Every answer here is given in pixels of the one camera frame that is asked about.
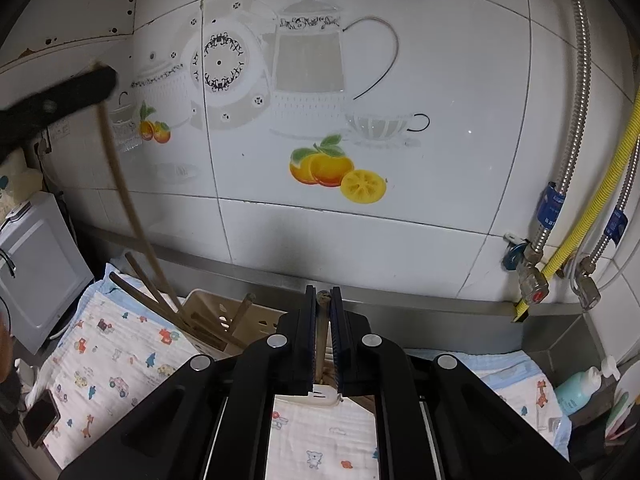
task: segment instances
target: wooden stick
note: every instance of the wooden stick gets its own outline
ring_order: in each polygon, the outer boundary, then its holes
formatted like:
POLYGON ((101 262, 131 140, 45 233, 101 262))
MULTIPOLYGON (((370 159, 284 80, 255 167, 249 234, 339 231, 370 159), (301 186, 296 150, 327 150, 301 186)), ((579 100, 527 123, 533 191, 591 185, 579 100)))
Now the wooden stick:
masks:
POLYGON ((116 185, 116 189, 118 190, 118 194, 120 195, 120 201, 122 202, 122 207, 127 215, 127 219, 129 219, 129 223, 131 224, 131 229, 133 229, 136 238, 140 240, 144 247, 144 253, 146 259, 149 260, 149 264, 151 264, 151 268, 154 270, 156 277, 158 278, 160 285, 169 295, 171 301, 173 301, 176 309, 180 310, 180 301, 178 300, 178 296, 174 291, 174 288, 169 285, 169 282, 162 272, 160 267, 160 263, 156 258, 156 253, 154 252, 153 247, 149 243, 149 240, 146 239, 145 231, 142 228, 142 224, 140 223, 140 218, 136 213, 136 209, 133 206, 133 202, 131 201, 131 196, 129 195, 129 190, 127 189, 127 183, 124 179, 124 174, 122 173, 122 169, 120 168, 120 161, 118 160, 118 154, 116 153, 116 147, 113 142, 113 136, 111 135, 111 127, 109 125, 109 117, 107 113, 107 105, 103 101, 97 105, 98 107, 98 125, 100 126, 100 136, 102 137, 102 146, 104 148, 104 155, 107 157, 107 162, 109 164, 109 169, 111 170, 111 176, 113 177, 113 181, 116 185))
POLYGON ((237 346, 238 348, 244 350, 247 347, 247 344, 243 341, 240 341, 237 337, 233 337, 229 332, 226 332, 222 326, 217 326, 215 323, 211 322, 204 316, 201 316, 197 312, 193 312, 191 314, 191 319, 200 323, 203 327, 213 333, 219 339, 222 339, 225 343, 237 346))
POLYGON ((238 325, 240 324, 240 321, 244 317, 244 314, 246 314, 246 311, 249 310, 249 307, 252 306, 254 301, 255 301, 255 294, 252 294, 249 292, 244 297, 244 300, 242 300, 242 303, 240 303, 240 306, 236 311, 236 315, 234 316, 234 318, 231 320, 231 323, 229 324, 230 334, 236 331, 236 328, 238 328, 238 325))
POLYGON ((139 290, 137 290, 133 285, 129 285, 129 283, 125 282, 115 272, 111 272, 109 274, 109 278, 111 279, 111 281, 113 283, 115 283, 117 286, 119 286, 124 292, 129 294, 134 300, 138 301, 139 303, 142 303, 149 310, 151 310, 152 312, 155 312, 156 314, 158 314, 158 316, 160 316, 163 319, 167 320, 168 322, 172 323, 179 330, 182 330, 183 332, 186 332, 187 334, 193 336, 196 339, 201 340, 203 343, 206 343, 209 346, 213 346, 214 348, 216 348, 216 346, 220 344, 218 339, 214 339, 211 335, 207 334, 206 332, 204 332, 202 334, 201 333, 197 333, 196 334, 195 330, 193 328, 191 328, 191 326, 189 326, 187 323, 185 323, 180 318, 180 316, 178 314, 176 314, 173 310, 171 311, 171 315, 170 316, 166 316, 162 312, 162 310, 160 309, 158 303, 155 300, 153 300, 152 298, 148 297, 143 292, 140 292, 139 290))
POLYGON ((129 251, 127 251, 126 253, 124 253, 124 257, 129 262, 129 265, 133 269, 133 272, 135 272, 136 275, 140 278, 140 281, 142 281, 142 283, 144 283, 146 288, 148 288, 149 292, 151 292, 153 297, 156 298, 156 301, 160 304, 160 307, 162 307, 163 310, 168 310, 168 311, 173 312, 173 309, 164 300, 164 298, 162 297, 162 294, 160 294, 160 291, 158 290, 158 288, 154 285, 154 283, 145 274, 145 271, 142 270, 142 267, 140 267, 140 265, 136 261, 136 259, 133 256, 133 254, 131 254, 129 251))
POLYGON ((324 355, 326 354, 326 338, 329 333, 329 304, 331 295, 326 290, 317 294, 318 315, 316 316, 316 370, 314 381, 319 384, 324 369, 324 355))
POLYGON ((142 303, 149 310, 158 314, 158 316, 161 316, 163 319, 166 319, 171 323, 174 323, 176 320, 178 320, 178 315, 173 310, 171 310, 171 314, 169 314, 168 312, 164 312, 157 301, 155 301, 153 298, 148 297, 148 295, 146 295, 144 292, 137 290, 133 285, 127 283, 115 272, 111 272, 109 274, 109 278, 113 283, 115 283, 127 294, 129 294, 134 300, 142 303))

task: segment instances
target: metal screw head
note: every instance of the metal screw head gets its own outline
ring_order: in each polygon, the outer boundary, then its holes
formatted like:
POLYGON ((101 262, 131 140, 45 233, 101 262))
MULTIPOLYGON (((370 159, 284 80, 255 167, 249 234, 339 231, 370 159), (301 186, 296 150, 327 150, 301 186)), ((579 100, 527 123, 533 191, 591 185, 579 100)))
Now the metal screw head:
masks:
POLYGON ((458 366, 458 360, 453 355, 441 355, 438 357, 438 366, 445 370, 453 370, 458 366))
POLYGON ((271 348, 280 348, 287 344, 287 336, 282 334, 273 334, 267 338, 267 345, 271 348))
POLYGON ((378 334, 367 334, 362 336, 362 344, 375 348, 382 345, 382 338, 378 334))
POLYGON ((58 105, 51 99, 45 99, 42 103, 42 109, 46 111, 47 114, 52 114, 58 109, 58 105))
POLYGON ((189 363, 189 366, 197 372, 201 372, 209 368, 210 364, 211 359, 206 355, 196 355, 196 357, 194 357, 189 363))

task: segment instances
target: cartoon bear print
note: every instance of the cartoon bear print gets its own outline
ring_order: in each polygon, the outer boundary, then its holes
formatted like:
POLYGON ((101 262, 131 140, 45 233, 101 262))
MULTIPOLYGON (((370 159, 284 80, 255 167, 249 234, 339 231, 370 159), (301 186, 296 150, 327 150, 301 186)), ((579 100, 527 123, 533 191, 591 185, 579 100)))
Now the cartoon bear print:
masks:
POLYGON ((76 378, 76 386, 78 386, 79 388, 86 388, 88 384, 86 382, 86 377, 82 377, 82 375, 80 375, 80 372, 74 373, 74 377, 76 378))
POLYGON ((309 464, 309 468, 318 469, 318 466, 320 465, 320 462, 322 460, 322 453, 320 453, 319 451, 307 451, 306 456, 308 457, 306 463, 309 464))

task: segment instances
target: metal fitting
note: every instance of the metal fitting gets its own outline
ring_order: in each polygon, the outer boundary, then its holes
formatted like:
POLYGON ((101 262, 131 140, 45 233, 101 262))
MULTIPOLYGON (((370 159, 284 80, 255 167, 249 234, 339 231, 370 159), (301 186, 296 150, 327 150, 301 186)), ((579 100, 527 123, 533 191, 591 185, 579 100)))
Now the metal fitting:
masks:
POLYGON ((591 276, 585 273, 578 274, 575 277, 575 283, 578 285, 578 299, 582 310, 587 312, 600 301, 600 291, 591 276))
POLYGON ((540 270, 522 259, 516 268, 522 299, 528 304, 537 304, 549 294, 549 283, 540 270))
POLYGON ((596 264, 592 261, 590 256, 585 256, 582 261, 578 264, 577 269, 575 270, 575 279, 578 280, 580 274, 584 274, 585 276, 589 276, 593 274, 596 270, 596 264))
POLYGON ((542 252, 536 251, 531 244, 527 244, 522 256, 530 266, 535 266, 542 260, 542 252))

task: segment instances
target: orange illustration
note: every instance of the orange illustration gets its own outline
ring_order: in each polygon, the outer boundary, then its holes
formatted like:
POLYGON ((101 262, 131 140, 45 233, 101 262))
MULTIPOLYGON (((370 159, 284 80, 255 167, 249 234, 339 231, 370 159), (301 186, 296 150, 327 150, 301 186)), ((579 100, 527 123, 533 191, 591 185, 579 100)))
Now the orange illustration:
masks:
POLYGON ((156 109, 147 106, 144 101, 140 105, 140 136, 143 140, 155 139, 160 144, 164 144, 171 138, 171 130, 166 123, 161 121, 149 121, 149 115, 155 114, 156 109))
POLYGON ((386 182, 377 173, 356 170, 353 161, 340 147, 342 136, 326 136, 320 145, 293 150, 289 171, 302 184, 340 187, 342 194, 359 204, 380 200, 386 192, 386 182))
POLYGON ((159 123, 158 121, 154 123, 154 139, 160 144, 164 144, 171 139, 171 130, 169 130, 169 126, 166 123, 159 123))

